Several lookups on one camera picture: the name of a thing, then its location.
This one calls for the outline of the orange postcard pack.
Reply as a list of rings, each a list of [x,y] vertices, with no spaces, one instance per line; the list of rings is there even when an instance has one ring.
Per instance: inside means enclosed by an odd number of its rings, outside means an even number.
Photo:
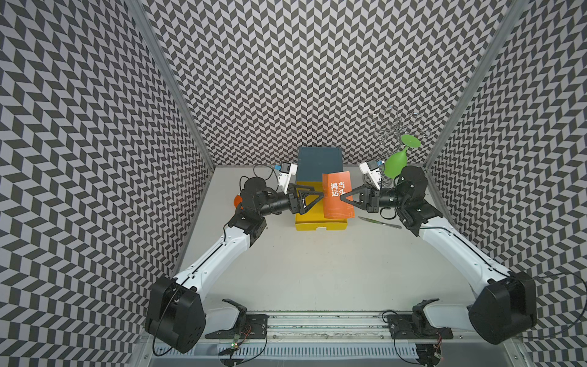
[[[349,220],[355,217],[354,207],[341,200],[352,189],[349,171],[323,174],[323,214],[329,220]]]

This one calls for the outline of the teal drawer cabinet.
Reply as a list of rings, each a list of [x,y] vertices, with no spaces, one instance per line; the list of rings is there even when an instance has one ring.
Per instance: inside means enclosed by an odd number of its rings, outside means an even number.
[[[335,174],[343,170],[340,148],[301,147],[297,158],[296,183],[321,182],[324,174]]]

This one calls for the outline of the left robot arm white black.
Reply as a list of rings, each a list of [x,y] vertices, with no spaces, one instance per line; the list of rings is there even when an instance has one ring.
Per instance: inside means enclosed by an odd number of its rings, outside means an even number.
[[[259,177],[249,178],[240,192],[241,203],[223,226],[223,235],[192,265],[150,288],[145,330],[180,353],[191,350],[204,333],[203,308],[220,275],[258,240],[266,217],[284,211],[304,215],[323,198],[313,187],[290,183],[275,191]]]

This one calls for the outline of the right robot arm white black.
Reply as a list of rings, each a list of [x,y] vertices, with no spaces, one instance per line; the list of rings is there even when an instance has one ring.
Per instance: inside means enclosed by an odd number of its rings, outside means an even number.
[[[340,199],[368,213],[392,209],[402,226],[436,249],[466,279],[475,301],[446,304],[437,299],[414,306],[418,327],[476,332],[498,345],[537,325],[537,287],[525,272],[514,273],[483,253],[428,203],[422,168],[406,166],[396,185],[383,187],[378,162],[361,163],[364,184]]]

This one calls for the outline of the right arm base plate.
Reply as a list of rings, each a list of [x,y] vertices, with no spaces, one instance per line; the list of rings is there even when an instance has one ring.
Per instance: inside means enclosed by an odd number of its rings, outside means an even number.
[[[454,334],[450,328],[432,327],[427,321],[414,322],[408,314],[386,314],[384,316],[391,336],[395,339],[450,340]]]

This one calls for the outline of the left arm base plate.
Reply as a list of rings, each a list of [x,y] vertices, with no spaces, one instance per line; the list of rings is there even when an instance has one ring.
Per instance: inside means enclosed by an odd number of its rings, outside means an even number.
[[[205,339],[232,340],[235,336],[238,336],[238,339],[246,338],[247,340],[264,339],[267,336],[265,328],[268,325],[268,318],[267,314],[248,313],[245,317],[238,318],[232,329],[208,333],[205,335]]]

